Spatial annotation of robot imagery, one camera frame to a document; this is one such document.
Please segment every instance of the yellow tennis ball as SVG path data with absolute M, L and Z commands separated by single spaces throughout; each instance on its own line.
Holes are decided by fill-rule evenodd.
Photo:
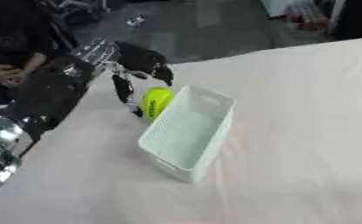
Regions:
M 142 110 L 144 117 L 154 120 L 173 99 L 174 94 L 167 88 L 154 87 L 148 90 L 143 97 Z

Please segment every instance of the white plastic basket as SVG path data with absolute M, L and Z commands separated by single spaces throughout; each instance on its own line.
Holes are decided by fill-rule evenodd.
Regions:
M 200 87 L 184 87 L 139 139 L 162 169 L 197 182 L 230 130 L 235 100 Z

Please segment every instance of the robotic hand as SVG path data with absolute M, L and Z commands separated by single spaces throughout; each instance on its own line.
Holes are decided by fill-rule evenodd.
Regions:
M 41 136 L 67 117 L 97 76 L 109 69 L 120 101 L 142 116 L 132 101 L 130 76 L 152 77 L 171 86 L 173 73 L 166 62 L 158 52 L 97 39 L 39 69 L 18 90 L 15 101 L 0 108 L 0 186 Z

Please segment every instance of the table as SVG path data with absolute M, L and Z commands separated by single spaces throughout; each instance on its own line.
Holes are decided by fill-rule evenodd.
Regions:
M 199 184 L 145 157 L 102 75 L 0 189 L 0 224 L 362 223 L 362 39 L 173 67 L 237 100 Z

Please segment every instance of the person's hand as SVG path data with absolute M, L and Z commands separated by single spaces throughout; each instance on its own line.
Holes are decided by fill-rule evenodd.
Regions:
M 0 83 L 22 72 L 22 69 L 14 69 L 10 65 L 0 65 Z
M 24 82 L 27 75 L 28 73 L 26 73 L 25 71 L 20 71 L 19 73 L 6 76 L 6 79 L 3 80 L 1 84 L 7 88 L 16 88 Z

